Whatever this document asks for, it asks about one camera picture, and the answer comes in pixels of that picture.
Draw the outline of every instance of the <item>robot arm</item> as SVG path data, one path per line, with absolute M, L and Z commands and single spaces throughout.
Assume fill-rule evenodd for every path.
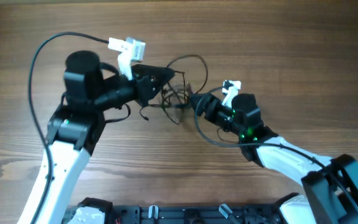
M 67 104 L 57 108 L 47 125 L 46 139 L 51 151 L 49 159 L 53 162 L 49 191 L 44 203 L 39 205 L 49 168 L 44 154 L 39 175 L 18 223 L 31 223 L 38 206 L 40 212 L 35 223 L 61 223 L 73 188 L 88 164 L 106 123 L 124 119 L 106 120 L 103 112 L 110 108 L 121 109 L 133 100 L 142 107 L 148 106 L 148 101 L 173 78 L 174 70 L 170 68 L 140 64 L 130 66 L 131 61 L 143 58 L 145 43 L 131 38 L 126 41 L 110 39 L 108 45 L 122 52 L 122 56 L 118 57 L 121 74 L 114 66 L 100 62 L 98 55 L 90 51 L 74 52 L 65 61 L 64 97 Z M 103 79 L 102 69 L 115 75 Z
M 358 223 L 358 163 L 348 155 L 333 159 L 296 147 L 274 133 L 261 120 L 254 95 L 233 97 L 238 81 L 226 80 L 221 101 L 214 95 L 192 95 L 195 116 L 238 136 L 238 147 L 248 161 L 278 171 L 302 185 L 306 196 L 294 195 L 280 202 L 287 223 Z M 229 146 L 219 142 L 216 145 Z

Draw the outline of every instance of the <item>white clip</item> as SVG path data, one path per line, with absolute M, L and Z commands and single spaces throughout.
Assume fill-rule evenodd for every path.
M 152 205 L 148 208 L 148 218 L 158 219 L 158 213 L 159 213 L 158 206 Z
M 238 91 L 241 89 L 241 81 L 223 81 L 223 94 L 226 96 L 222 102 L 223 106 L 231 108 L 231 101 L 238 95 Z
M 122 75 L 128 80 L 133 79 L 131 73 L 131 62 L 139 62 L 143 59 L 146 43 L 127 37 L 126 40 L 120 40 L 110 37 L 108 48 L 121 52 L 118 56 L 118 66 Z

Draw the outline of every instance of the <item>wooden table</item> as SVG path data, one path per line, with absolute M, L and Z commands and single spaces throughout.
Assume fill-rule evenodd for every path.
M 77 31 L 147 43 L 144 64 L 165 66 L 203 55 L 206 90 L 241 80 L 254 93 L 266 125 L 312 152 L 358 160 L 358 1 L 184 1 L 0 6 L 0 223 L 15 223 L 37 176 L 42 147 L 27 103 L 32 56 L 52 34 Z M 117 53 L 79 37 L 61 37 L 41 51 L 34 102 L 41 125 L 64 91 L 66 57 L 92 50 L 116 65 Z M 183 60 L 194 88 L 202 64 Z M 180 125 L 159 109 L 130 103 L 126 121 L 108 125 L 82 172 L 71 204 L 85 197 L 115 205 L 274 202 L 301 187 L 246 162 L 239 149 L 214 147 L 195 131 L 193 112 Z M 125 111 L 106 112 L 108 118 Z M 216 139 L 216 127 L 201 128 Z

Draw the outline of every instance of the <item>black cable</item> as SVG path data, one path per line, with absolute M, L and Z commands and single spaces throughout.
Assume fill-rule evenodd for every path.
M 273 146 L 273 147 L 278 147 L 281 149 L 287 149 L 289 151 L 295 152 L 297 154 L 299 154 L 300 156 L 303 156 L 305 158 L 307 158 L 308 160 L 312 161 L 313 163 L 317 164 L 318 166 L 320 166 L 322 168 L 323 171 L 325 171 L 330 178 L 335 182 L 335 184 L 344 192 L 345 196 L 347 197 L 347 199 L 349 200 L 349 202 L 352 204 L 354 210 L 356 211 L 357 215 L 358 215 L 358 205 L 356 204 L 356 202 L 353 200 L 352 196 L 350 195 L 350 193 L 346 190 L 346 188 L 343 186 L 343 184 L 338 180 L 338 178 L 336 178 L 331 172 L 329 172 L 327 170 L 327 167 L 322 164 L 321 162 L 319 162 L 316 158 L 311 157 L 303 152 L 300 152 L 296 149 L 293 149 L 291 147 L 288 146 L 284 146 L 282 144 L 272 144 L 272 143 L 242 143 L 242 144 L 224 144 L 221 142 L 216 142 L 214 140 L 211 140 L 210 138 L 208 138 L 200 129 L 199 124 L 198 124 L 198 110 L 200 108 L 201 102 L 204 101 L 206 99 L 206 97 L 217 91 L 217 90 L 221 90 L 223 87 L 217 87 L 217 88 L 213 88 L 210 91 L 208 91 L 207 93 L 205 93 L 200 100 L 198 101 L 197 107 L 195 108 L 194 111 L 194 122 L 195 122 L 195 128 L 197 129 L 198 133 L 202 136 L 202 138 L 204 138 L 207 142 L 214 144 L 216 146 L 221 146 L 221 147 L 240 147 L 240 146 Z
M 29 70 L 29 77 L 28 77 L 28 102 L 29 102 L 29 109 L 31 110 L 31 115 L 32 115 L 32 118 L 33 118 L 33 120 L 35 122 L 37 132 L 39 133 L 40 140 L 42 141 L 44 150 L 46 151 L 48 173 L 47 173 L 47 176 L 46 176 L 47 177 L 46 178 L 46 185 L 44 187 L 44 190 L 43 190 L 42 196 L 40 198 L 39 204 L 38 204 L 38 206 L 36 208 L 35 214 L 32 217 L 31 224 L 34 224 L 36 222 L 38 216 L 39 216 L 40 210 L 43 207 L 43 204 L 44 204 L 45 198 L 47 196 L 47 193 L 49 192 L 50 184 L 51 184 L 52 177 L 53 177 L 53 169 L 52 169 L 53 168 L 53 161 L 52 161 L 51 151 L 50 151 L 49 146 L 47 145 L 47 142 L 46 142 L 45 137 L 43 135 L 42 129 L 40 128 L 40 124 L 39 124 L 39 121 L 37 120 L 34 105 L 33 105 L 33 102 L 32 102 L 32 74 L 34 72 L 35 61 L 36 61 L 36 58 L 37 58 L 40 50 L 42 50 L 44 45 L 46 45 L 49 41 L 51 41 L 51 40 L 53 40 L 53 39 L 55 39 L 57 37 L 61 37 L 63 35 L 74 35 L 74 36 L 78 36 L 78 37 L 85 37 L 85 38 L 88 38 L 88 39 L 92 39 L 92 40 L 95 40 L 95 41 L 98 41 L 98 42 L 108 44 L 107 40 L 92 37 L 90 35 L 81 34 L 81 33 L 77 33 L 77 32 L 61 32 L 61 33 L 53 35 L 48 40 L 45 40 L 43 42 L 43 44 L 41 44 L 39 46 L 39 48 L 36 50 L 34 58 L 32 59 L 31 69 Z
M 195 57 L 195 58 L 198 58 L 204 68 L 205 68 L 205 80 L 204 80 L 204 83 L 202 84 L 202 86 L 195 92 L 195 94 L 198 94 L 202 89 L 204 89 L 207 81 L 208 81 L 208 76 L 209 76 L 209 70 L 208 70 L 208 66 L 204 60 L 203 57 L 201 57 L 200 55 L 196 55 L 196 54 L 190 54 L 190 55 L 183 55 L 183 56 L 180 56 L 178 58 L 175 58 L 173 59 L 172 61 L 170 61 L 168 63 L 168 65 L 166 65 L 166 68 L 169 68 L 173 63 L 175 63 L 176 61 L 178 60 L 181 60 L 181 59 L 185 59 L 185 58 L 190 58 L 190 57 Z M 169 113 L 166 111 L 167 108 L 181 108 L 181 109 L 185 109 L 185 108 L 190 108 L 190 98 L 189 98 L 189 93 L 188 92 L 188 89 L 186 88 L 186 78 L 185 78 L 185 73 L 184 72 L 180 72 L 180 71 L 174 71 L 175 73 L 180 73 L 182 74 L 182 78 L 183 78 L 183 88 L 181 89 L 178 89 L 178 90 L 175 90 L 171 84 L 168 82 L 167 85 L 168 85 L 168 89 L 162 89 L 161 90 L 161 102 L 160 104 L 151 104 L 149 105 L 149 107 L 152 107 L 152 108 L 161 108 L 165 115 L 167 116 L 167 118 L 169 118 L 174 124 L 179 124 L 179 121 L 175 121 L 171 115 L 169 115 Z M 175 96 L 176 99 L 179 101 L 179 104 L 172 104 L 171 103 L 171 97 Z M 148 117 L 144 116 L 142 114 L 142 111 L 143 108 L 140 110 L 140 116 L 145 119 L 145 120 L 149 120 Z
M 126 118 L 129 118 L 129 116 L 130 116 L 130 114 L 131 114 L 130 106 L 127 105 L 127 104 L 124 104 L 124 105 L 125 105 L 126 108 L 128 109 L 128 115 L 127 115 L 127 116 L 125 116 L 124 118 L 108 119 L 108 120 L 105 120 L 105 123 L 106 123 L 106 124 L 116 123 L 116 122 L 123 121 L 123 120 L 125 120 Z
M 198 58 L 202 62 L 204 67 L 205 67 L 205 73 L 206 73 L 205 74 L 205 81 L 204 81 L 204 84 L 202 84 L 202 86 L 195 92 L 195 94 L 198 94 L 201 90 L 204 89 L 206 83 L 208 82 L 208 76 L 209 76 L 208 65 L 206 64 L 206 62 L 205 62 L 203 57 L 201 57 L 200 55 L 196 55 L 196 54 L 183 55 L 183 56 L 180 56 L 178 58 L 175 58 L 175 59 L 171 60 L 171 62 L 169 62 L 168 65 L 166 65 L 166 68 L 169 68 L 174 62 L 176 62 L 178 60 L 189 58 L 189 57 Z
M 60 109 L 62 107 L 62 105 L 64 105 L 64 99 L 65 99 L 65 95 L 67 94 L 67 92 L 63 92 L 61 95 L 61 100 L 60 100 L 60 104 L 57 107 L 57 109 Z
M 233 143 L 233 144 L 236 144 L 237 142 L 234 142 L 234 141 L 229 141 L 229 140 L 226 140 L 226 139 L 223 139 L 222 137 L 220 137 L 220 134 L 219 134 L 219 131 L 222 130 L 222 128 L 218 128 L 216 130 L 216 134 L 217 134 L 217 137 L 221 140 L 221 141 L 225 141 L 225 142 L 230 142 L 230 143 Z

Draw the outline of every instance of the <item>white bracket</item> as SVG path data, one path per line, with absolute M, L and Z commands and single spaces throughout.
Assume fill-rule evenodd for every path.
M 104 224 L 105 213 L 97 208 L 83 207 L 78 208 L 75 216 L 68 222 L 68 224 Z
M 131 73 L 131 62 L 140 62 L 144 56 L 146 43 L 127 37 L 126 40 L 120 40 L 110 37 L 108 40 L 108 48 L 121 52 L 118 56 L 119 71 L 126 76 L 128 80 L 133 79 Z
M 308 198 L 298 195 L 284 202 L 280 207 L 287 223 L 316 224 Z
M 223 106 L 231 108 L 231 101 L 238 95 L 238 91 L 241 89 L 241 81 L 224 80 L 223 81 L 223 94 L 226 96 L 222 102 Z

